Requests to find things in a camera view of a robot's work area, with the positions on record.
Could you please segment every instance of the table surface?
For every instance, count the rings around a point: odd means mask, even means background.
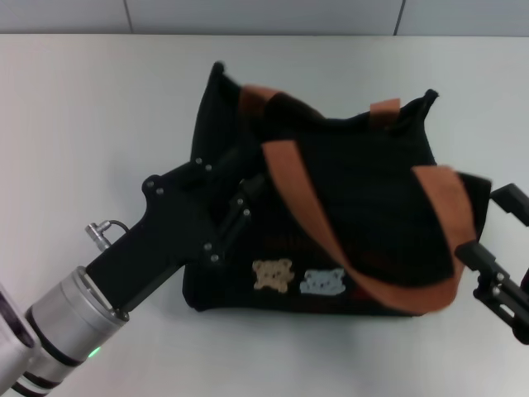
[[[98,254],[84,225],[134,224],[145,177],[188,159],[216,60],[328,117],[434,88],[438,161],[529,191],[529,39],[0,36],[0,59],[0,280],[23,308]],[[529,232],[490,207],[482,241],[520,280]],[[469,271],[452,306],[415,319],[196,313],[182,273],[53,395],[527,396],[529,348]]]

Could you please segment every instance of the tan bear patch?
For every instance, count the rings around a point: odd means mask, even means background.
[[[292,261],[290,259],[254,261],[252,268],[257,274],[257,282],[254,284],[254,289],[269,287],[284,294],[288,291],[288,283],[294,278],[294,273],[290,271],[291,267]]]

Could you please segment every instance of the green light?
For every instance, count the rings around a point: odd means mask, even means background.
[[[94,357],[96,354],[98,354],[100,348],[101,348],[101,347],[98,347],[96,350],[94,350],[93,352],[91,352],[90,355],[88,356],[88,358],[92,358],[92,357]]]

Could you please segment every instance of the black fabric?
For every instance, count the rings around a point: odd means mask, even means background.
[[[453,274],[450,253],[429,201],[411,168],[434,165],[424,120],[437,93],[427,93],[401,109],[391,126],[369,128],[369,113],[346,120],[325,119],[286,94],[276,94],[262,120],[238,113],[239,87],[215,66],[197,118],[192,157],[212,163],[228,149],[248,152],[251,172],[266,171],[259,142],[295,139],[327,216],[350,262],[360,272],[391,284],[432,285]],[[461,174],[483,230],[490,182]],[[196,310],[251,307],[311,313],[406,315],[382,307],[345,275],[335,295],[302,292],[306,272],[340,267],[285,208],[269,182],[252,203],[251,226],[227,252],[225,265],[186,266],[185,299]],[[254,261],[292,262],[288,291],[256,289]]]

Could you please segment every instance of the light blue bear patch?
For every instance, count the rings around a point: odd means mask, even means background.
[[[299,285],[302,294],[315,294],[334,296],[346,290],[341,279],[346,271],[344,269],[334,270],[307,270],[305,280]]]

